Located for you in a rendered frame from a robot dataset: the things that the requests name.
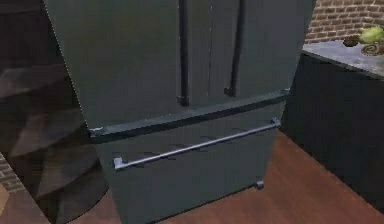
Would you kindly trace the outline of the black counter with grey top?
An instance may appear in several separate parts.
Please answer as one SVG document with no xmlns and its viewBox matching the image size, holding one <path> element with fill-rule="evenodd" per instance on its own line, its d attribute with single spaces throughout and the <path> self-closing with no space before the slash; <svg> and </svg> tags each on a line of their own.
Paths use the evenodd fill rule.
<svg viewBox="0 0 384 224">
<path fill-rule="evenodd" d="M 303 46 L 281 131 L 384 214 L 384 54 Z"/>
</svg>

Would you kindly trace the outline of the green lettuce head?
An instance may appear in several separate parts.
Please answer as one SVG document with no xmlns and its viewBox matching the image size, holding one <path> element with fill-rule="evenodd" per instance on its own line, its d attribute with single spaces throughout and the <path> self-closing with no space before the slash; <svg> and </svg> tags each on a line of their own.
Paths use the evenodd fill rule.
<svg viewBox="0 0 384 224">
<path fill-rule="evenodd" d="M 359 35 L 359 41 L 364 44 L 372 44 L 381 41 L 384 38 L 384 28 L 374 26 L 364 28 Z"/>
</svg>

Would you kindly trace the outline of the small dark brown bowl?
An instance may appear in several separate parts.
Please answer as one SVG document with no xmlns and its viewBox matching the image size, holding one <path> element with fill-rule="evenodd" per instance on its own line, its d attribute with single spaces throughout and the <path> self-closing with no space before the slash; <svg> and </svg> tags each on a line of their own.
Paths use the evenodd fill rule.
<svg viewBox="0 0 384 224">
<path fill-rule="evenodd" d="M 343 44 L 346 47 L 354 47 L 359 43 L 359 37 L 358 36 L 350 36 L 346 37 L 343 41 Z"/>
</svg>

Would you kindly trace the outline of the dark grey fridge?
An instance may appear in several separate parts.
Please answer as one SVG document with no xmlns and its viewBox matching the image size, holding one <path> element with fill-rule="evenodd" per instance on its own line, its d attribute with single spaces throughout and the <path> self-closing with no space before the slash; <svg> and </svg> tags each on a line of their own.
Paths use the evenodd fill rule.
<svg viewBox="0 0 384 224">
<path fill-rule="evenodd" d="M 180 95 L 178 0 L 43 0 L 122 224 L 154 224 L 262 188 L 278 128 L 114 170 L 281 121 L 316 0 L 187 0 L 189 105 Z"/>
</svg>

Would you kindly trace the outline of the brown coiled trivet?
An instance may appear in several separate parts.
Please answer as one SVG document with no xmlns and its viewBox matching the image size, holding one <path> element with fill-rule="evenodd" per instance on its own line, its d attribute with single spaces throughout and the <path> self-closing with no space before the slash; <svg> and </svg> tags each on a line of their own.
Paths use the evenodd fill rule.
<svg viewBox="0 0 384 224">
<path fill-rule="evenodd" d="M 361 49 L 361 53 L 366 56 L 384 55 L 384 44 L 367 44 Z"/>
</svg>

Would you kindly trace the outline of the dark brown corner shelf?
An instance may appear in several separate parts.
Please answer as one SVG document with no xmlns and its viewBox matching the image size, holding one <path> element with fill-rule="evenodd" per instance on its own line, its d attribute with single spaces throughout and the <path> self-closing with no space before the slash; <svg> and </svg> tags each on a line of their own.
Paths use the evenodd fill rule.
<svg viewBox="0 0 384 224">
<path fill-rule="evenodd" d="M 108 190 L 43 0 L 0 0 L 0 154 L 50 224 Z"/>
</svg>

